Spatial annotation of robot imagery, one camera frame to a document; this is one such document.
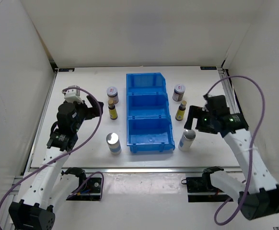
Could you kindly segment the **silver-top white canister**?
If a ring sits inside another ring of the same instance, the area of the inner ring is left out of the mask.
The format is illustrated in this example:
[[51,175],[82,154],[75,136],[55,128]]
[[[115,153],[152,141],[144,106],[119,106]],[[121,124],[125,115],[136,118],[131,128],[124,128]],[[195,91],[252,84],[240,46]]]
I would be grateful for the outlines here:
[[121,145],[118,134],[112,132],[106,136],[106,142],[108,144],[109,150],[113,155],[118,155],[121,153]]
[[181,139],[178,144],[178,148],[181,151],[189,151],[190,146],[196,138],[196,133],[192,129],[185,129],[182,133]]

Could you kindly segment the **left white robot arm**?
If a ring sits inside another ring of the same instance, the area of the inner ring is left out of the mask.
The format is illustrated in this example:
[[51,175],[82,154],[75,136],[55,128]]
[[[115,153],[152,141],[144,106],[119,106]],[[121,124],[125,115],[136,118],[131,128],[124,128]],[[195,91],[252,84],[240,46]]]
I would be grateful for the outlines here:
[[55,212],[73,191],[81,192],[87,181],[84,170],[62,166],[73,152],[78,131],[86,120],[101,118],[103,102],[87,95],[88,107],[79,96],[65,96],[58,107],[57,121],[50,131],[46,153],[41,166],[30,175],[32,184],[19,202],[12,202],[9,215],[17,230],[50,230],[55,222]]

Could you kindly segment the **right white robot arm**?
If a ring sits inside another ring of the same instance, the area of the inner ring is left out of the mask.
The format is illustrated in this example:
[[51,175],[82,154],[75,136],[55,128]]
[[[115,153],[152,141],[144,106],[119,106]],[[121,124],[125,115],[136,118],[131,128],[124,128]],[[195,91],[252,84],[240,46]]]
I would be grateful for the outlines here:
[[225,96],[204,96],[204,107],[189,108],[184,128],[190,130],[197,120],[196,130],[209,134],[220,134],[232,150],[245,176],[242,183],[229,176],[223,168],[206,168],[201,185],[206,191],[219,189],[237,202],[243,216],[253,220],[279,213],[279,183],[264,164],[249,126],[240,113],[232,114]]

